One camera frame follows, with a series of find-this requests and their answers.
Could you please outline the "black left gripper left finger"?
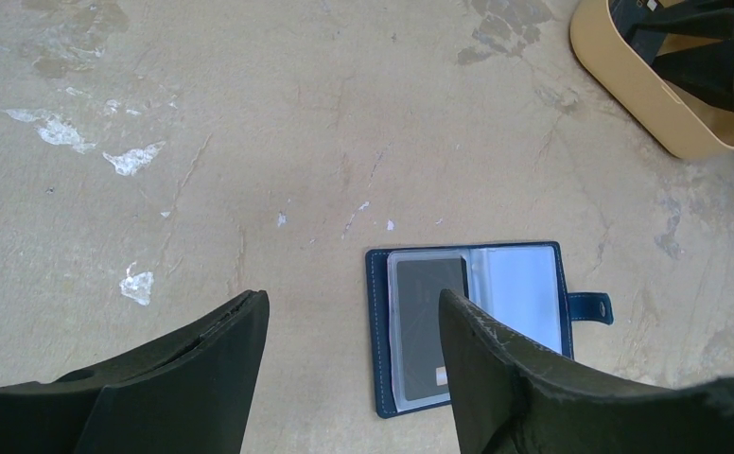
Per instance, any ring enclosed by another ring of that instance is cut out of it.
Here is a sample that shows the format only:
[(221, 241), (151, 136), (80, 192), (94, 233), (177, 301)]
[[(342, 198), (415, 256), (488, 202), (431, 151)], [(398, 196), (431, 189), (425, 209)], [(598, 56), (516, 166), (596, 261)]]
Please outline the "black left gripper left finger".
[(53, 382), (0, 387), (0, 453), (237, 453), (269, 318), (247, 290)]

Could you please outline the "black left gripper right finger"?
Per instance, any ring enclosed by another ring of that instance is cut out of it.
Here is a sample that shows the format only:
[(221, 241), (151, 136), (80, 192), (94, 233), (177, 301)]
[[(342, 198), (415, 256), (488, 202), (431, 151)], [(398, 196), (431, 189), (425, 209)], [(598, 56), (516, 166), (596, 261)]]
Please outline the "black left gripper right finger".
[(449, 290), (439, 325), (463, 453), (734, 453), (734, 377), (671, 390), (610, 375)]

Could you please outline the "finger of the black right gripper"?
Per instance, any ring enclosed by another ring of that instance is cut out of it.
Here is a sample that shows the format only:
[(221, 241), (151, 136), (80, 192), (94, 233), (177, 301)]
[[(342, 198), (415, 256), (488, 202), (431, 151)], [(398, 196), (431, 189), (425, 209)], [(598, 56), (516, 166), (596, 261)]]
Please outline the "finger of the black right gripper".
[(669, 34), (734, 38), (734, 0), (681, 1), (648, 13), (636, 28)]
[(734, 39), (660, 55), (652, 69), (709, 106), (734, 113)]

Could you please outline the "navy blue card holder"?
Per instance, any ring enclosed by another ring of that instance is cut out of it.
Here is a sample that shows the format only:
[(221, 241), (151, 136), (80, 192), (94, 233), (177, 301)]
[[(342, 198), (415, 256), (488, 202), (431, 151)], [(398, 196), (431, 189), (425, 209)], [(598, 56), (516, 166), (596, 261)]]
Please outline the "navy blue card holder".
[(372, 249), (365, 254), (376, 414), (449, 404), (439, 297), (451, 289), (573, 358), (575, 322), (614, 322), (605, 293), (569, 292), (555, 241)]

